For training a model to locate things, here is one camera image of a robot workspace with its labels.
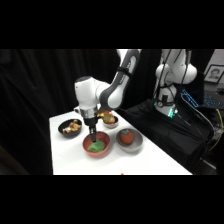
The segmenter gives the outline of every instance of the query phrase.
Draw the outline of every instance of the white tablecloth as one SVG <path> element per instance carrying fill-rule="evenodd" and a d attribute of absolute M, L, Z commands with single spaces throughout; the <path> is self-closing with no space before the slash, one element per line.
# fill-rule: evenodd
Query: white tablecloth
<path fill-rule="evenodd" d="M 82 142 L 89 134 L 84 124 L 80 135 L 74 139 L 66 139 L 58 132 L 59 125 L 66 120 L 83 121 L 81 115 L 71 112 L 50 118 L 54 175 L 191 175 L 144 135 L 139 152 L 123 152 L 116 143 L 116 134 L 124 128 L 135 128 L 116 112 L 114 115 L 119 118 L 116 129 L 107 129 L 102 120 L 97 124 L 97 131 L 106 132 L 111 138 L 110 148 L 101 158 L 93 158 L 84 151 Z"/>

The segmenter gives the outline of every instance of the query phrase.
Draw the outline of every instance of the bowl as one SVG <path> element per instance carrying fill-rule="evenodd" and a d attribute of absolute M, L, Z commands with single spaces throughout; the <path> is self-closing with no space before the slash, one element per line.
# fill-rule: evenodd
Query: bowl
<path fill-rule="evenodd" d="M 90 138 L 90 135 L 86 136 L 86 138 L 84 139 L 83 141 L 83 148 L 84 150 L 90 155 L 90 156 L 93 156 L 93 157 L 99 157 L 99 156 L 102 156 L 103 154 L 105 154 L 107 151 L 108 151 L 108 148 L 109 148 L 109 145 L 110 145 L 110 137 L 109 135 L 107 135 L 106 133 L 104 132 L 97 132 L 96 133 L 96 139 L 104 142 L 105 144 L 105 148 L 102 152 L 99 152 L 99 153 L 95 153 L 95 152 L 89 152 L 88 151 L 88 148 L 90 147 L 90 145 L 92 144 L 92 141 L 91 141 L 91 138 Z"/>
<path fill-rule="evenodd" d="M 118 126 L 118 117 L 116 117 L 116 116 L 114 116 L 114 118 L 115 118 L 115 123 L 114 124 L 107 124 L 107 123 L 105 123 L 104 121 L 103 121 L 103 123 L 104 123 L 104 126 L 105 127 L 107 127 L 107 128 L 109 128 L 109 129 L 114 129 L 114 128 L 116 128 L 117 126 Z"/>
<path fill-rule="evenodd" d="M 129 145 L 126 145 L 126 144 L 122 143 L 121 140 L 120 140 L 121 132 L 126 131 L 127 129 L 134 134 L 134 141 Z M 123 130 L 121 130 L 117 133 L 117 136 L 116 136 L 117 143 L 120 146 L 120 148 L 127 153 L 136 152 L 142 146 L 143 137 L 138 131 L 136 131 L 134 129 L 130 129 L 130 128 L 127 128 L 127 129 L 123 129 Z"/>
<path fill-rule="evenodd" d="M 64 134 L 63 133 L 63 129 L 69 127 L 69 125 L 74 121 L 77 120 L 78 121 L 78 125 L 81 125 L 81 128 L 79 128 L 79 130 L 74 131 L 72 133 L 68 133 L 68 134 Z M 63 122 L 59 127 L 58 127 L 58 131 L 65 137 L 65 138 L 74 138 L 76 136 L 78 136 L 80 134 L 82 130 L 82 121 L 78 120 L 78 119 L 71 119 L 71 120 L 67 120 L 65 122 Z"/>

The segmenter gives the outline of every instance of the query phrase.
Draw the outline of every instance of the brown food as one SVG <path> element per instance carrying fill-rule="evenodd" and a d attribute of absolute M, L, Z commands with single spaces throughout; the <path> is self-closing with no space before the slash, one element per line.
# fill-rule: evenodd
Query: brown food
<path fill-rule="evenodd" d="M 64 134 L 69 134 L 69 133 L 78 131 L 78 130 L 81 128 L 81 125 L 78 125 L 77 123 L 78 123 L 78 121 L 77 121 L 77 120 L 74 120 L 74 121 L 69 125 L 69 127 L 63 129 L 63 133 L 64 133 Z"/>

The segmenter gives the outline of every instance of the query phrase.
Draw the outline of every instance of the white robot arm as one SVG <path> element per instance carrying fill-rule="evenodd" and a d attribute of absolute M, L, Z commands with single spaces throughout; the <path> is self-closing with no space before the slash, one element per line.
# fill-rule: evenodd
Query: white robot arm
<path fill-rule="evenodd" d="M 116 110 L 122 104 L 125 91 L 140 60 L 141 49 L 118 49 L 121 63 L 111 85 L 90 76 L 75 82 L 76 97 L 84 122 L 90 128 L 90 136 L 96 141 L 98 104 L 104 110 Z"/>
<path fill-rule="evenodd" d="M 90 136 L 96 141 L 96 124 L 98 123 L 98 104 L 107 111 L 116 110 L 122 104 L 125 91 L 140 60 L 142 49 L 117 49 L 121 63 L 111 85 L 82 77 L 75 82 L 76 97 L 84 122 L 90 128 Z M 162 64 L 156 71 L 160 80 L 160 93 L 155 108 L 162 114 L 172 117 L 175 108 L 176 88 L 173 83 L 188 84 L 197 76 L 197 70 L 190 64 L 191 54 L 186 49 L 162 49 Z"/>
<path fill-rule="evenodd" d="M 155 108 L 162 114 L 173 117 L 175 110 L 174 98 L 177 90 L 173 83 L 189 84 L 197 76 L 197 69 L 190 64 L 191 51 L 186 49 L 162 49 L 165 63 L 160 65 L 156 76 L 160 79 L 160 92 Z"/>

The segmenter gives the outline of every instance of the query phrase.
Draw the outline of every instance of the red bowl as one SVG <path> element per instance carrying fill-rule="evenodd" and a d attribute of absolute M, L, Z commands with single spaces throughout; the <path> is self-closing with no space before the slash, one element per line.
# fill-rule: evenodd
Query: red bowl
<path fill-rule="evenodd" d="M 96 153 L 96 152 L 90 152 L 88 151 L 88 148 L 90 147 L 90 145 L 92 144 L 90 135 L 86 136 L 86 138 L 83 141 L 83 148 L 84 150 L 93 157 L 98 157 L 98 156 L 102 156 L 103 154 L 105 154 L 108 151 L 109 145 L 110 145 L 110 137 L 109 135 L 107 135 L 104 132 L 97 132 L 96 133 L 96 139 L 102 141 L 105 144 L 105 148 L 102 152 Z"/>

